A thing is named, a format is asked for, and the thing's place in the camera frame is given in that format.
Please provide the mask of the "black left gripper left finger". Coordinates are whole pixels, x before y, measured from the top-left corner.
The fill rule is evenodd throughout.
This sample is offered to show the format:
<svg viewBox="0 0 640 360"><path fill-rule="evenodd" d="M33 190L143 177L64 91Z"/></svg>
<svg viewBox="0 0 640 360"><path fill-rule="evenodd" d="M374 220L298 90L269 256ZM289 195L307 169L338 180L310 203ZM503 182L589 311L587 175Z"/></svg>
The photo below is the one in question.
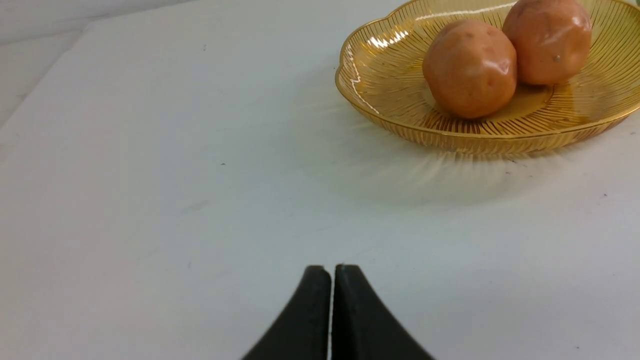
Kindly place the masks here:
<svg viewBox="0 0 640 360"><path fill-rule="evenodd" d="M326 360L331 303L329 272L307 266L286 306L243 359Z"/></svg>

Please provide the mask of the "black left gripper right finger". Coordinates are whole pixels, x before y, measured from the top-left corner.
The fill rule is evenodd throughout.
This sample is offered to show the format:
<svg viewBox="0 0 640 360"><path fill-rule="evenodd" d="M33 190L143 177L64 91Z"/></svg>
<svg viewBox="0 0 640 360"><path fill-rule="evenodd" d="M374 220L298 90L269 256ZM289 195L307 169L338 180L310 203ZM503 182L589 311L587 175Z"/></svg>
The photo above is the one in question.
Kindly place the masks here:
<svg viewBox="0 0 640 360"><path fill-rule="evenodd" d="M334 269L333 360L432 360L372 288L361 267Z"/></svg>

